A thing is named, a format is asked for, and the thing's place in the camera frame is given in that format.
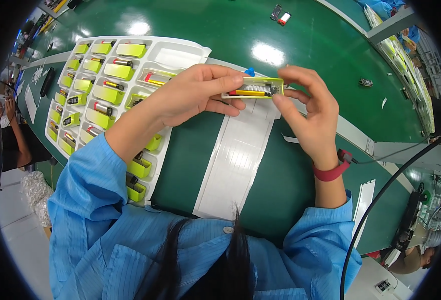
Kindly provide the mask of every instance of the white button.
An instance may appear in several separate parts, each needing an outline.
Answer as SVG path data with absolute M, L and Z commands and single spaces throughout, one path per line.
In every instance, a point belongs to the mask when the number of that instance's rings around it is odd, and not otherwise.
M 232 229 L 232 227 L 229 226 L 225 226 L 223 229 L 224 233 L 233 233 L 234 229 Z

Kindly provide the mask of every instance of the white plastic tray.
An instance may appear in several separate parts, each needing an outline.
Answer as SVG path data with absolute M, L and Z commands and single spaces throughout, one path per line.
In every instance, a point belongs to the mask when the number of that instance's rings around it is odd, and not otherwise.
M 70 133 L 75 139 L 76 141 L 75 150 L 77 151 L 80 148 L 84 147 L 86 144 L 85 141 L 82 141 L 82 139 L 80 138 L 81 130 L 85 130 L 90 126 L 94 126 L 95 128 L 101 131 L 105 131 L 97 124 L 94 124 L 89 120 L 87 120 L 85 117 L 86 108 L 93 108 L 94 102 L 98 101 L 99 103 L 110 106 L 113 110 L 112 115 L 115 116 L 115 122 L 116 122 L 122 116 L 122 114 L 128 110 L 126 108 L 126 105 L 132 94 L 150 95 L 157 89 L 157 87 L 153 86 L 152 84 L 145 83 L 139 80 L 140 75 L 142 74 L 142 70 L 144 68 L 156 69 L 160 71 L 170 72 L 173 74 L 179 74 L 179 72 L 194 64 L 205 63 L 207 57 L 211 53 L 210 48 L 203 47 L 191 41 L 177 39 L 177 38 L 170 38 L 170 37 L 159 37 L 159 36 L 107 35 L 107 36 L 89 37 L 89 38 L 78 39 L 76 46 L 82 44 L 88 44 L 88 43 L 98 44 L 104 40 L 115 41 L 114 47 L 112 47 L 112 49 L 108 54 L 106 55 L 93 54 L 91 52 L 92 45 L 91 47 L 89 47 L 89 50 L 85 54 L 72 53 L 69 59 L 82 57 L 83 60 L 76 71 L 69 70 L 64 66 L 61 72 L 61 76 L 66 75 L 67 73 L 75 74 L 74 81 L 82 77 L 88 77 L 92 79 L 95 78 L 94 86 L 95 85 L 102 86 L 103 85 L 102 82 L 104 80 L 109 80 L 111 82 L 122 84 L 124 86 L 123 92 L 125 92 L 125 94 L 122 98 L 122 102 L 119 105 L 114 105 L 110 102 L 94 97 L 92 94 L 94 87 L 92 87 L 90 93 L 87 95 L 86 105 L 71 106 L 71 105 L 67 105 L 67 101 L 65 105 L 60 105 L 55 101 L 55 99 L 52 99 L 50 104 L 51 109 L 52 108 L 55 109 L 56 106 L 61 106 L 63 108 L 61 120 L 66 118 L 71 113 L 75 113 L 75 112 L 81 113 L 79 126 L 63 128 L 61 124 L 58 124 L 59 130 L 57 135 L 57 141 L 54 141 L 47 133 L 47 128 L 49 127 L 49 123 L 53 121 L 50 118 L 50 116 L 47 117 L 45 132 L 44 132 L 45 136 L 67 159 L 69 159 L 69 155 L 59 146 L 59 140 L 64 136 L 65 132 Z M 116 53 L 118 45 L 125 43 L 145 44 L 147 50 L 144 56 L 141 58 L 118 56 Z M 86 70 L 83 67 L 84 60 L 89 60 L 92 57 L 105 59 L 101 69 L 97 74 L 90 70 Z M 115 58 L 122 60 L 129 60 L 133 62 L 134 74 L 131 80 L 129 81 L 121 80 L 119 78 L 108 76 L 104 73 L 105 65 L 107 63 L 111 63 Z M 59 84 L 61 89 L 68 91 L 67 98 L 74 96 L 76 94 L 83 93 L 82 91 L 78 91 L 74 89 L 74 82 L 72 83 L 70 88 L 62 85 L 61 76 L 59 76 L 59 80 L 57 81 L 57 83 Z M 162 129 L 161 131 L 158 132 L 158 134 L 162 136 L 162 141 L 160 142 L 159 147 L 154 151 L 148 151 L 147 149 L 144 149 L 143 158 L 152 163 L 152 168 L 149 175 L 144 178 L 139 178 L 139 183 L 146 187 L 145 196 L 144 196 L 145 204 L 150 204 L 150 200 L 154 192 L 155 185 L 157 183 L 157 180 L 161 173 L 162 165 L 164 163 L 167 147 L 169 146 L 171 132 L 172 132 L 171 127 Z M 130 201 L 130 203 L 139 204 L 139 205 L 142 204 L 141 201 L 140 202 Z

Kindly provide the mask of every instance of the black cable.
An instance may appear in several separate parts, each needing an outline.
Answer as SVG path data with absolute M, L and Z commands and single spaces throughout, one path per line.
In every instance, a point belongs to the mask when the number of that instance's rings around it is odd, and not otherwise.
M 434 141 L 432 144 L 429 144 L 427 147 L 423 148 L 421 151 L 419 151 L 419 153 L 414 155 L 403 166 L 401 166 L 399 168 L 399 170 L 397 170 L 397 172 L 394 175 L 392 175 L 392 177 L 384 184 L 382 189 L 380 189 L 379 193 L 375 196 L 375 198 L 372 200 L 372 202 L 370 203 L 369 207 L 367 208 L 367 210 L 363 214 L 363 216 L 362 216 L 362 218 L 361 218 L 361 220 L 359 222 L 359 225 L 357 225 L 357 229 L 356 229 L 356 231 L 355 231 L 355 233 L 354 233 L 354 235 L 352 237 L 352 241 L 350 242 L 349 249 L 347 250 L 347 255 L 346 255 L 345 261 L 344 261 L 344 267 L 342 268 L 342 276 L 340 277 L 340 299 L 341 300 L 344 300 L 344 296 L 345 296 L 344 295 L 345 276 L 347 274 L 347 266 L 349 264 L 349 259 L 351 257 L 352 250 L 354 249 L 354 243 L 356 242 L 357 237 L 359 236 L 359 233 L 361 232 L 362 225 L 366 221 L 370 211 L 372 210 L 374 205 L 376 205 L 377 201 L 379 201 L 380 197 L 385 193 L 387 188 L 389 188 L 389 186 L 396 180 L 396 178 L 399 175 L 402 174 L 403 171 L 405 171 L 417 159 L 419 159 L 424 154 L 428 153 L 430 150 L 432 150 L 435 146 L 437 146 L 439 144 L 441 144 L 441 136 L 436 141 Z
M 416 146 L 419 146 L 419 145 L 422 144 L 423 142 L 427 141 L 428 138 L 429 138 L 429 136 L 427 136 L 425 139 L 423 139 L 422 141 L 418 142 L 417 144 L 415 144 L 415 145 L 413 145 L 413 146 L 410 146 L 410 147 L 407 147 L 407 148 L 405 148 L 405 149 L 402 149 L 402 150 L 396 151 L 396 152 L 391 153 L 391 154 L 389 154 L 389 155 L 386 155 L 386 156 L 384 156 L 384 157 L 376 158 L 376 159 L 374 159 L 374 160 L 370 160 L 370 161 L 356 162 L 356 164 L 358 164 L 358 165 L 365 165 L 365 164 L 376 163 L 378 160 L 386 159 L 386 158 L 388 158 L 388 157 L 393 156 L 394 154 L 401 153 L 401 152 L 403 152 L 403 151 L 406 151 L 406 150 L 409 150 L 409 149 L 414 148 L 414 147 L 416 147 Z

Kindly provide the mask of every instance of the red wristband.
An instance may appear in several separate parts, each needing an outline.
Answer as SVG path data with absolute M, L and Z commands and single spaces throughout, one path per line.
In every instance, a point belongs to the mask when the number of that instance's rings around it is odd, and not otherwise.
M 322 182 L 331 182 L 337 177 L 339 177 L 344 171 L 347 170 L 347 168 L 350 166 L 350 163 L 347 162 L 347 160 L 344 160 L 342 165 L 338 165 L 337 167 L 333 168 L 332 170 L 328 171 L 321 171 L 314 163 L 312 163 L 312 169 L 314 176 L 319 179 Z

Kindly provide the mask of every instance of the green workbench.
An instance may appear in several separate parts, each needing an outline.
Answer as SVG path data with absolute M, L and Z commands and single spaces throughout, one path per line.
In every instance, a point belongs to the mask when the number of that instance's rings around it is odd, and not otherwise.
M 40 58 L 71 51 L 78 38 L 146 34 L 195 41 L 212 49 L 210 57 L 253 67 L 268 76 L 276 76 L 282 65 L 296 64 L 315 69 L 338 100 L 341 116 L 373 140 L 422 140 L 420 121 L 412 103 L 401 93 L 401 82 L 395 76 L 387 76 L 392 69 L 359 32 L 313 0 L 283 2 L 292 17 L 282 27 L 269 18 L 276 4 L 267 0 L 90 1 L 61 15 L 55 30 L 39 36 L 32 47 L 34 57 Z M 51 42 L 53 49 L 46 53 Z M 44 69 L 52 66 L 59 74 L 63 64 L 46 65 Z M 25 70 L 24 84 L 30 82 L 35 69 Z M 372 80 L 373 87 L 360 87 L 361 77 Z M 41 78 L 37 85 L 30 86 L 34 97 L 38 97 L 42 81 Z M 65 165 L 66 159 L 44 135 L 50 99 L 57 89 L 55 85 L 41 100 L 32 128 Z M 384 98 L 388 101 L 382 109 Z M 28 116 L 23 93 L 19 95 L 19 106 Z M 202 113 L 173 129 L 154 203 L 184 215 L 192 212 L 222 120 L 221 115 Z M 281 133 L 293 136 L 283 119 L 274 122 L 241 213 L 242 224 L 250 234 L 266 237 L 277 245 L 304 209 L 314 204 L 309 158 L 299 145 L 285 142 Z M 359 161 L 369 159 L 339 136 L 337 147 L 351 152 Z M 179 170 L 190 176 L 180 176 Z M 377 163 L 355 165 L 346 171 L 344 182 L 352 191 L 355 204 L 361 183 L 376 179 L 376 194 L 390 176 Z M 391 185 L 369 214 L 358 245 L 361 253 L 389 245 L 408 197 L 400 183 Z

